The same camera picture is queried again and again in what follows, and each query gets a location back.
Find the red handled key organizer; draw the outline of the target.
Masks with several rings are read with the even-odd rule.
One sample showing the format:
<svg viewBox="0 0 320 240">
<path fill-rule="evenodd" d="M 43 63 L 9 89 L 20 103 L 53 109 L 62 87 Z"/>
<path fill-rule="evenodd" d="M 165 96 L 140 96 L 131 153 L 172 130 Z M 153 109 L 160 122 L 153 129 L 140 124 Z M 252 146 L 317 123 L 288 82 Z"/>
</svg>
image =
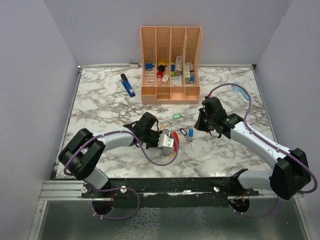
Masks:
<svg viewBox="0 0 320 240">
<path fill-rule="evenodd" d="M 174 144 L 173 144 L 173 148 L 166 148 L 166 147 L 160 148 L 161 154 L 166 157 L 169 156 L 170 154 L 173 154 L 173 153 L 177 154 L 178 148 L 180 145 L 180 140 L 179 140 L 178 134 L 175 131 L 170 131 L 168 129 L 164 129 L 163 133 L 170 136 L 174 140 Z"/>
</svg>

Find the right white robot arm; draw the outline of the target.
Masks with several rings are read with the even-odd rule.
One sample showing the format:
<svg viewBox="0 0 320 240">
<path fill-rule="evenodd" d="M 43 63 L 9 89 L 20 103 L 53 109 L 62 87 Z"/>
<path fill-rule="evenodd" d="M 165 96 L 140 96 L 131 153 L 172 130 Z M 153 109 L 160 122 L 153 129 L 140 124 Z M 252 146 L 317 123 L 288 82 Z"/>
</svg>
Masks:
<svg viewBox="0 0 320 240">
<path fill-rule="evenodd" d="M 235 113 L 228 115 L 217 97 L 206 97 L 199 109 L 195 129 L 202 132 L 215 131 L 218 135 L 236 141 L 261 158 L 269 170 L 242 170 L 235 174 L 229 189 L 240 196 L 247 189 L 273 191 L 289 200 L 311 181 L 305 152 L 291 150 L 255 131 Z"/>
</svg>

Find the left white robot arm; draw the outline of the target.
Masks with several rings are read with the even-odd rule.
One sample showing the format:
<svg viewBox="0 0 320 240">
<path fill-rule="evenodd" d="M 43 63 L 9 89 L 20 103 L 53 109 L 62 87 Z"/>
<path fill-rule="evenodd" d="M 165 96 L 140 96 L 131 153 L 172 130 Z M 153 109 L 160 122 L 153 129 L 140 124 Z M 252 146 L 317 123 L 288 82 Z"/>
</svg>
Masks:
<svg viewBox="0 0 320 240">
<path fill-rule="evenodd" d="M 111 190 L 109 178 L 97 168 L 102 153 L 119 147 L 136 144 L 141 146 L 143 143 L 147 148 L 171 149 L 174 141 L 170 134 L 163 130 L 152 130 L 153 125 L 157 123 L 158 119 L 146 112 L 138 121 L 105 134 L 93 134 L 83 128 L 61 151 L 58 160 L 64 165 L 65 173 L 92 185 L 97 196 L 106 197 Z"/>
</svg>

